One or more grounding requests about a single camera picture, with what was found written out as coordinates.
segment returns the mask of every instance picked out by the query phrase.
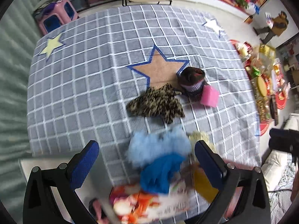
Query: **blue cloth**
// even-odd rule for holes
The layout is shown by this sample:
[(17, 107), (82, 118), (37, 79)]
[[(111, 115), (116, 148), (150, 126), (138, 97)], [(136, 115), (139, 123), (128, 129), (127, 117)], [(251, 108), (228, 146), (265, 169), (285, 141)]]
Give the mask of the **blue cloth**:
[(170, 180), (174, 173), (180, 170), (180, 165), (184, 160), (185, 158), (178, 154), (169, 154), (157, 158), (140, 174), (142, 190), (152, 194), (168, 194)]
[(187, 157), (191, 150), (190, 141), (182, 127), (174, 127), (161, 135), (135, 132), (126, 156), (132, 166), (138, 168), (145, 167), (155, 159), (172, 153)]
[(260, 14), (260, 8), (257, 5), (255, 5), (255, 12), (256, 14)]

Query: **knit hat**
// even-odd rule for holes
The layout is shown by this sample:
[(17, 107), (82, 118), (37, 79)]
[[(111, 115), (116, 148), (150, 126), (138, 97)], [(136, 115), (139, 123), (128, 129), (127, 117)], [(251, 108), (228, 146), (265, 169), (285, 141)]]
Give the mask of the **knit hat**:
[(178, 76), (178, 82), (188, 95), (199, 99), (205, 84), (205, 72), (199, 68), (187, 67)]

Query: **gray plaid blanket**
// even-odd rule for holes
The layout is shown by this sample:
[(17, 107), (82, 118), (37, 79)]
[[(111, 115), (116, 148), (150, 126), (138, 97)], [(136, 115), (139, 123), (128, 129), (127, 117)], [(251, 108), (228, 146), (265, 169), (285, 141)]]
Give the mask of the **gray plaid blanket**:
[[(160, 133), (181, 125), (187, 133), (205, 131), (222, 158), (260, 165), (251, 86), (226, 33), (219, 35), (219, 27), (206, 26), (213, 20), (208, 13), (190, 9), (128, 6), (83, 17), (43, 37), (34, 52), (28, 83), (33, 155), (80, 150), (94, 139), (112, 184), (119, 185), (139, 177), (124, 156), (131, 132)], [(59, 38), (61, 44), (49, 43), (50, 38)], [(149, 61), (154, 45), (167, 59), (202, 68), (207, 82), (220, 93), (218, 106), (206, 108), (179, 96), (186, 117), (171, 125), (160, 118), (128, 115), (126, 104), (148, 84), (145, 75), (128, 65)], [(175, 220), (197, 215), (207, 203), (193, 192), (190, 206)]]

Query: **pink box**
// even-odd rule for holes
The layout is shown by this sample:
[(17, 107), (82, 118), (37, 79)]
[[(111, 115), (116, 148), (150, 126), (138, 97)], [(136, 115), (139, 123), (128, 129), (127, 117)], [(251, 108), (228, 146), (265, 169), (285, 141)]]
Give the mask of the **pink box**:
[(216, 107), (218, 104), (219, 92), (211, 85), (204, 85), (200, 103), (205, 106)]

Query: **person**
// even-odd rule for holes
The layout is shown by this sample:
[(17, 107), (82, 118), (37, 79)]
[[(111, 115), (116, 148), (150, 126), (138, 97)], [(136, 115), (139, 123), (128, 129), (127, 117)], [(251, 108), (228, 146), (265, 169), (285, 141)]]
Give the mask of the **person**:
[(257, 35), (268, 33), (265, 39), (261, 40), (263, 44), (267, 44), (275, 35), (280, 36), (283, 31), (285, 31), (288, 27), (289, 21), (286, 19), (286, 13), (284, 11), (281, 11), (278, 17), (272, 18), (273, 21), (273, 27), (272, 29), (269, 27), (265, 27), (262, 29), (255, 29), (255, 33)]

